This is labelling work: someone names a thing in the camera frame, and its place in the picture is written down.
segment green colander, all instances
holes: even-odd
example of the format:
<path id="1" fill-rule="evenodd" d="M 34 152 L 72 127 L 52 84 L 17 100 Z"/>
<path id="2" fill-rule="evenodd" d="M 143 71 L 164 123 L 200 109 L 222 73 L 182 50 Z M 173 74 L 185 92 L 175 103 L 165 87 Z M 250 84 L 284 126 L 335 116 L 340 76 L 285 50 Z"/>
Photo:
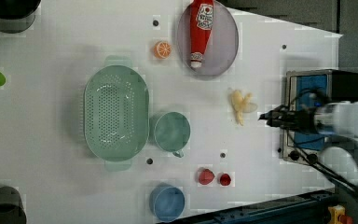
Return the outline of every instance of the green colander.
<path id="1" fill-rule="evenodd" d="M 149 132 L 149 93 L 127 58 L 109 56 L 85 90 L 85 136 L 90 150 L 125 170 L 145 146 Z"/>

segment white table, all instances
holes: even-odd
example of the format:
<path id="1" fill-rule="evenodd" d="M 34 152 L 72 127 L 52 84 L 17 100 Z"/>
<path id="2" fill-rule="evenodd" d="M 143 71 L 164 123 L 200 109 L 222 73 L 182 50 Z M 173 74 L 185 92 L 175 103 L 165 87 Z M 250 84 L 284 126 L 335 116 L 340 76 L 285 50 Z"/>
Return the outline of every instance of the white table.
<path id="1" fill-rule="evenodd" d="M 0 186 L 20 191 L 29 223 L 156 222 L 148 196 L 161 181 L 185 193 L 183 217 L 333 186 L 309 167 L 280 160 L 280 131 L 257 118 L 281 103 L 286 71 L 337 68 L 340 36 L 231 10 L 240 32 L 237 59 L 220 78 L 201 81 L 176 49 L 165 61 L 151 53 L 157 40 L 174 43 L 189 2 L 49 0 L 31 29 L 0 33 L 0 70 L 8 78 L 0 90 Z M 147 144 L 130 170 L 109 173 L 91 154 L 82 94 L 108 55 L 131 57 L 150 90 L 151 115 L 171 107 L 189 116 L 184 158 Z M 232 89 L 252 92 L 259 106 L 244 127 L 235 123 Z M 200 167 L 230 173 L 232 185 L 200 186 Z"/>

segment orange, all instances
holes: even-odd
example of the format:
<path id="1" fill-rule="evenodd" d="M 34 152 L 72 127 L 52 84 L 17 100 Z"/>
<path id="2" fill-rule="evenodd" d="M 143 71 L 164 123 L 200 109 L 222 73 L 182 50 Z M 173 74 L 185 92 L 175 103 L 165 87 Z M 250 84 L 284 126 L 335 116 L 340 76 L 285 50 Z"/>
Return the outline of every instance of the orange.
<path id="1" fill-rule="evenodd" d="M 156 58 L 166 59 L 171 54 L 171 45 L 167 41 L 159 41 L 154 47 Z"/>

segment blue bowl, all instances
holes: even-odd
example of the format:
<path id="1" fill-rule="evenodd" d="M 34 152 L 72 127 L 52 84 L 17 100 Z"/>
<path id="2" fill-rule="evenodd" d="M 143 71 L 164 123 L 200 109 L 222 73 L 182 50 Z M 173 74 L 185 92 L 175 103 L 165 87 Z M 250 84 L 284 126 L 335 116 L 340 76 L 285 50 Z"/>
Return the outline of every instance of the blue bowl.
<path id="1" fill-rule="evenodd" d="M 185 208 L 185 195 L 174 186 L 161 184 L 150 194 L 149 206 L 160 221 L 172 222 Z"/>

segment ketchup bottle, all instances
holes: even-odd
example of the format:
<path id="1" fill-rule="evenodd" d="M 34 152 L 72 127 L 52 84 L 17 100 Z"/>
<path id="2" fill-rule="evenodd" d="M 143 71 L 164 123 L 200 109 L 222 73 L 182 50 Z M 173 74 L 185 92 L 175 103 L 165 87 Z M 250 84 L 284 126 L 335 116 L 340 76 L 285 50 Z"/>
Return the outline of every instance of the ketchup bottle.
<path id="1" fill-rule="evenodd" d="M 212 31 L 213 0 L 194 0 L 190 8 L 191 67 L 199 68 Z"/>

